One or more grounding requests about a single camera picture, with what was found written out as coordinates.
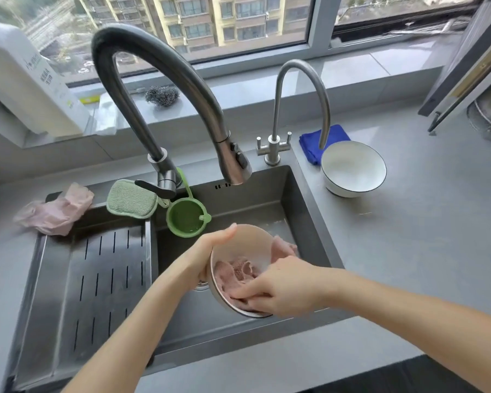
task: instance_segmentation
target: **green sponge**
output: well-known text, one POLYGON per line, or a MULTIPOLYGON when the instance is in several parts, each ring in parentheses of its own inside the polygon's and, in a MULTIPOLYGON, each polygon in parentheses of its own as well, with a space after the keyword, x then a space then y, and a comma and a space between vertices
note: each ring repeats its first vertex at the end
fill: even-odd
POLYGON ((159 198, 128 179, 116 181, 107 195, 107 211, 111 214, 147 219, 157 209, 159 198))

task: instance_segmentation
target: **hand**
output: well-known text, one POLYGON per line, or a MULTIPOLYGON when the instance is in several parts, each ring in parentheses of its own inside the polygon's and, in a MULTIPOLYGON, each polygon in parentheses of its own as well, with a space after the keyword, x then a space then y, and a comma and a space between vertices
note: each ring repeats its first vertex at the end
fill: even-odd
POLYGON ((195 289, 200 280, 206 281, 206 265, 213 247, 229 241, 235 233, 236 223, 225 230, 203 234, 167 269, 179 273, 186 291, 195 289))
POLYGON ((336 276, 342 271, 289 256, 230 294, 236 299, 249 298, 248 304, 260 312, 297 316, 334 304, 336 276))

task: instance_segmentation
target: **sink basin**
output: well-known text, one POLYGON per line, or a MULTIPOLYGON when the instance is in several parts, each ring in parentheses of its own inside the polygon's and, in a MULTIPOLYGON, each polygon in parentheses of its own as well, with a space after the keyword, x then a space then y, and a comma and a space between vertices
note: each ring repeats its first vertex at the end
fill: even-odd
MULTIPOLYGON (((182 166, 194 197, 212 216, 206 232, 233 222, 257 225, 298 245, 299 255, 312 264, 343 267, 293 152, 285 152, 275 167, 254 152, 247 156, 254 172, 238 186, 222 180, 217 159, 182 166)), ((110 215, 103 201, 112 184, 89 187, 95 205, 68 237, 38 238, 11 357, 13 391, 63 386, 123 322, 152 281, 196 240, 173 235, 164 209, 147 221, 110 215)), ((178 197, 184 196, 185 189, 179 190, 178 197)), ((181 300, 145 374, 350 316, 323 309, 305 317, 247 318, 219 304, 201 283, 181 300)))

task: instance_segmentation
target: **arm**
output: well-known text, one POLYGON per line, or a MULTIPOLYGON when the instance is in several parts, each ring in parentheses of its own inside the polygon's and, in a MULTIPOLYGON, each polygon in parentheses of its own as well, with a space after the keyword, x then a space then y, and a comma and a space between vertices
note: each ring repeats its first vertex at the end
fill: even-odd
POLYGON ((175 260, 63 392, 134 392, 181 297, 203 279, 201 273, 213 246, 229 240, 235 232, 233 224, 224 231, 204 234, 175 260))
POLYGON ((340 307, 408 340, 427 355, 491 392, 491 316, 358 277, 349 271, 319 268, 301 259, 281 259, 253 282, 232 293, 255 309, 297 315, 340 307))

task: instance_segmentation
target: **white bottle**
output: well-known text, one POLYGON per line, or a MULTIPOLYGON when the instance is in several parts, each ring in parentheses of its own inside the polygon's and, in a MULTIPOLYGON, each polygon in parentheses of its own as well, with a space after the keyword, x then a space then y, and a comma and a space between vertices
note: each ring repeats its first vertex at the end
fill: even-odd
POLYGON ((0 23, 0 101, 27 128, 77 135, 92 117, 17 27, 0 23))

